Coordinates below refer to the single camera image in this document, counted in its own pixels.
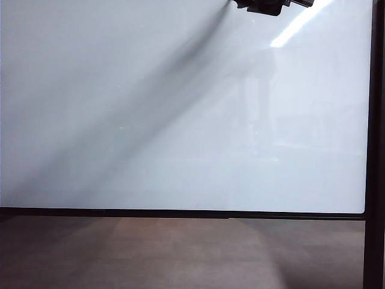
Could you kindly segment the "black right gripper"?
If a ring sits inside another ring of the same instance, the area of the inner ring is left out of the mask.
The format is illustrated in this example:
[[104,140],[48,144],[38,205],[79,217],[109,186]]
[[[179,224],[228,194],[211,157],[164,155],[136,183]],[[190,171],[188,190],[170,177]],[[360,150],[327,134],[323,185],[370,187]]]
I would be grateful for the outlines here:
[[314,0],[235,0],[238,9],[245,8],[247,12],[278,16],[283,6],[289,7],[293,2],[303,7],[311,7]]

